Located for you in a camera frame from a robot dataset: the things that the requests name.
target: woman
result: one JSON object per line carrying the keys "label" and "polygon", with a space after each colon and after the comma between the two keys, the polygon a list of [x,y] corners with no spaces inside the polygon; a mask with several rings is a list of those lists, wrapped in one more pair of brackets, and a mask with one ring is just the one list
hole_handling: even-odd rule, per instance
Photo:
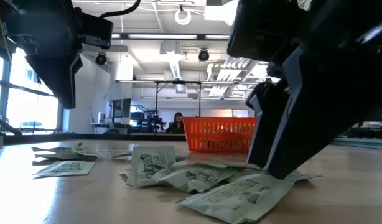
{"label": "woman", "polygon": [[166,133],[184,134],[183,115],[180,112],[174,115],[173,123],[166,129]]}

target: orange plastic basket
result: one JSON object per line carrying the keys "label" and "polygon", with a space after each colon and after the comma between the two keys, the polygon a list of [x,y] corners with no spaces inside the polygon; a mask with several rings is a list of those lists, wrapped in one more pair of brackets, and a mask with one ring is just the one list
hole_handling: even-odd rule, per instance
{"label": "orange plastic basket", "polygon": [[248,152],[257,118],[184,118],[189,150]]}

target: table surface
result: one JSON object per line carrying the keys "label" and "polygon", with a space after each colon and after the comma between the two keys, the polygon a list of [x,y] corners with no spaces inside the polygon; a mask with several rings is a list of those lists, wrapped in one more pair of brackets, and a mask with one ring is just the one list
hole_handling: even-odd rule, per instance
{"label": "table surface", "polygon": [[[127,159],[98,159],[85,176],[31,176],[45,167],[35,166],[31,146],[71,146],[78,142],[0,149],[0,223],[223,223],[176,204],[188,194],[173,187],[134,189],[126,185],[118,172],[130,167]],[[107,154],[159,145],[174,145],[178,154],[188,153],[185,142],[81,142]],[[223,157],[242,161],[246,156]],[[199,158],[217,155],[188,156],[190,160]],[[260,224],[382,223],[382,151],[328,146],[298,170],[324,177],[296,183]]]}

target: crumpled plastic packet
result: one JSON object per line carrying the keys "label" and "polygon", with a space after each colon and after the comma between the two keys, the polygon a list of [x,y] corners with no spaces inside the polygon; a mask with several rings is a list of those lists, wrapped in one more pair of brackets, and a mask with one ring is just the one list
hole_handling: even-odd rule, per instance
{"label": "crumpled plastic packet", "polygon": [[[130,150],[121,150],[121,152],[113,154],[111,156],[111,158],[112,159],[122,159],[125,156],[132,156],[132,153],[133,153],[133,151],[130,151]],[[176,157],[176,162],[184,161],[187,159],[187,155],[183,155],[183,154],[175,155],[175,157]]]}
{"label": "crumpled plastic packet", "polygon": [[[247,175],[256,175],[256,174],[267,174],[266,170],[244,170],[243,172],[240,172],[233,177],[229,177],[226,179],[228,182],[232,182],[236,180],[239,177],[247,176]],[[306,175],[306,174],[301,174],[299,171],[295,170],[288,176],[284,178],[284,180],[289,181],[289,182],[298,182],[302,180],[309,180],[314,177],[322,177],[321,175]]]}
{"label": "crumpled plastic packet", "polygon": [[98,152],[95,148],[82,146],[82,142],[72,146],[72,151],[84,156],[104,156],[101,152]]}
{"label": "crumpled plastic packet", "polygon": [[73,150],[74,147],[80,147],[77,144],[73,147],[55,147],[51,149],[41,149],[38,147],[32,147],[35,157],[41,157],[46,159],[96,159],[95,155],[79,154]]}
{"label": "crumpled plastic packet", "polygon": [[87,175],[95,162],[87,161],[56,161],[52,165],[38,171],[38,176],[61,177],[66,175]]}
{"label": "crumpled plastic packet", "polygon": [[122,172],[126,183],[133,187],[148,187],[160,183],[159,179],[170,172],[170,166],[175,162],[173,146],[167,147],[134,147],[130,172]]}
{"label": "crumpled plastic packet", "polygon": [[292,186],[292,182],[269,175],[245,176],[179,203],[231,224],[254,222],[270,211]]}
{"label": "crumpled plastic packet", "polygon": [[191,192],[193,190],[203,192],[237,173],[237,170],[230,168],[222,169],[213,166],[188,165],[161,178],[160,181],[166,181],[184,192]]}
{"label": "crumpled plastic packet", "polygon": [[247,164],[245,162],[233,162],[233,161],[225,161],[225,160],[217,160],[217,161],[195,161],[195,162],[189,162],[189,161],[180,161],[173,164],[173,167],[181,167],[186,165],[208,165],[213,166],[217,168],[241,168],[241,169],[254,169],[254,170],[260,170],[260,168],[254,164]]}

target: camera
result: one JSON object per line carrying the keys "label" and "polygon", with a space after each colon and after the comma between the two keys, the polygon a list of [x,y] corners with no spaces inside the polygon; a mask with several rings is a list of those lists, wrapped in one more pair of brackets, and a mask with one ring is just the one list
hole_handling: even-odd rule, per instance
{"label": "camera", "polygon": [[104,65],[106,63],[105,53],[98,53],[96,63],[97,65]]}
{"label": "camera", "polygon": [[207,49],[202,49],[199,53],[198,59],[200,62],[206,62],[209,60],[209,53]]}

